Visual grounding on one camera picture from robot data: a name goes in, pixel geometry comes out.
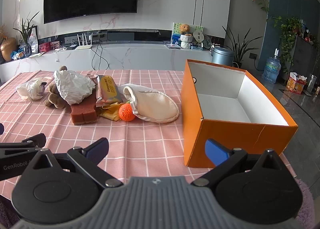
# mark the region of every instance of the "yellow label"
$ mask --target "yellow label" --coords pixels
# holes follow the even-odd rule
[[[117,96],[115,84],[110,76],[104,76],[101,79],[102,90],[108,95],[108,97]]]

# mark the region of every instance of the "plastic bottle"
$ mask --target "plastic bottle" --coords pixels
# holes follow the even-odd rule
[[[274,84],[276,82],[281,69],[281,64],[280,64],[280,60],[278,59],[278,54],[279,54],[279,49],[276,49],[275,56],[268,58],[266,66],[264,67],[264,72],[262,74],[262,78],[271,84]]]

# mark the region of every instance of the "crocheted orange ball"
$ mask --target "crocheted orange ball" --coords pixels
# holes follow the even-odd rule
[[[130,104],[123,104],[119,109],[119,117],[124,121],[132,121],[136,116]]]

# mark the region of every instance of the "pink checkered tablecloth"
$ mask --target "pink checkered tablecloth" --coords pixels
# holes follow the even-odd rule
[[[117,85],[141,84],[169,95],[181,109],[182,71],[107,70],[81,74],[112,76]],[[99,167],[123,182],[131,176],[180,176],[188,182],[206,173],[207,168],[188,168],[183,160],[182,116],[171,123],[157,124],[136,118],[132,122],[114,122],[99,117],[96,123],[74,126],[70,107],[47,108],[43,101],[22,100],[17,85],[36,77],[52,77],[53,72],[20,73],[0,87],[0,122],[5,132],[0,142],[20,142],[38,133],[47,137],[46,148],[63,153],[73,146],[87,147],[101,137],[109,140],[109,154]],[[0,193],[11,198],[17,177],[0,181]]]

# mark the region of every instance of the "gray ribbed panel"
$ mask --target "gray ribbed panel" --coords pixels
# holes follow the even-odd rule
[[[223,210],[206,187],[189,185],[183,176],[132,177],[120,188],[105,189],[85,215],[59,225],[20,221],[13,229],[301,229],[293,220],[276,225],[254,225]]]

